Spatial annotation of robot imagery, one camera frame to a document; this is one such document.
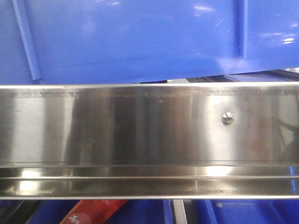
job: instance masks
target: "brushed metal surface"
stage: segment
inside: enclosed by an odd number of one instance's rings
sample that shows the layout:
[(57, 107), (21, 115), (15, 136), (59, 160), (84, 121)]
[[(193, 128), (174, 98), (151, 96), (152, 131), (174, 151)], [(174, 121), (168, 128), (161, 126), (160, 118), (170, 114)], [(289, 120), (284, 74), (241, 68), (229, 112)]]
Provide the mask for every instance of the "brushed metal surface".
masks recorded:
[(298, 113), (298, 83), (1, 86), (0, 197), (298, 197)]

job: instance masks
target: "blue plastic crate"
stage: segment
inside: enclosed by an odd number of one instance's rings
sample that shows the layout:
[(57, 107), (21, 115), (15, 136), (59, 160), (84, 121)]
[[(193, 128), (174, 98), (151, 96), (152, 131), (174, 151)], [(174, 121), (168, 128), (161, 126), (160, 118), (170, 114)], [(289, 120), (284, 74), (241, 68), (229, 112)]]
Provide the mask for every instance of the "blue plastic crate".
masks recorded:
[(140, 83), (299, 66), (293, 0), (2, 0), (0, 84)]
[(169, 200), (130, 200), (106, 224), (173, 224)]
[(79, 200), (44, 200), (28, 224), (58, 224)]
[(195, 204), (199, 223), (299, 223), (299, 200), (197, 200)]

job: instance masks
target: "red packaging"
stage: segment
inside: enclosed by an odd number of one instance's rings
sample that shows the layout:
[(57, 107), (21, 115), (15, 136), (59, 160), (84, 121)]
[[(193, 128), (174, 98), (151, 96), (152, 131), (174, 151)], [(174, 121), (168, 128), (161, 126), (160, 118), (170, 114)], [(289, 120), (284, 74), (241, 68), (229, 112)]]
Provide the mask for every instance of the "red packaging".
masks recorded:
[(103, 224), (127, 200), (81, 200), (60, 224)]

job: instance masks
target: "metal rail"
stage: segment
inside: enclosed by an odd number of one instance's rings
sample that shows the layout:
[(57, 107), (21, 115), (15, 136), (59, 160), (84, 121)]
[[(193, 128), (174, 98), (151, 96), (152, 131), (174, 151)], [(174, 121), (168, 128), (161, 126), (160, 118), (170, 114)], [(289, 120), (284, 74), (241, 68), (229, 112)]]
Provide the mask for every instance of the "metal rail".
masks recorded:
[(295, 198), (299, 85), (0, 87), (1, 198)]

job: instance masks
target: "screw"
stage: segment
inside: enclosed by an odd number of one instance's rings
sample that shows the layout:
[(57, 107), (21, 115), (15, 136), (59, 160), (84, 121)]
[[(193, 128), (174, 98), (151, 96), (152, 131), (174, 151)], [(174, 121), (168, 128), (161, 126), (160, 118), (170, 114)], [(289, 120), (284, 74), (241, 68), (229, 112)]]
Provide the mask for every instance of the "screw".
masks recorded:
[(231, 112), (226, 112), (222, 116), (222, 122), (225, 125), (230, 125), (231, 123), (234, 122), (234, 115)]

